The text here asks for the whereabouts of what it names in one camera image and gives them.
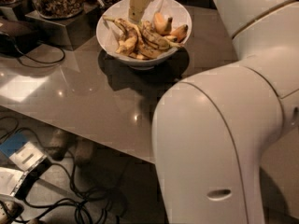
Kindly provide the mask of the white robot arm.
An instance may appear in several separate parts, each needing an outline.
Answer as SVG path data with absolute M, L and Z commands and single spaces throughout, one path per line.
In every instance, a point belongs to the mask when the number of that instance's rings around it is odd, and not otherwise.
M 264 224 L 260 162 L 298 124 L 299 0 L 213 0 L 237 62 L 161 98 L 152 151 L 169 224 Z

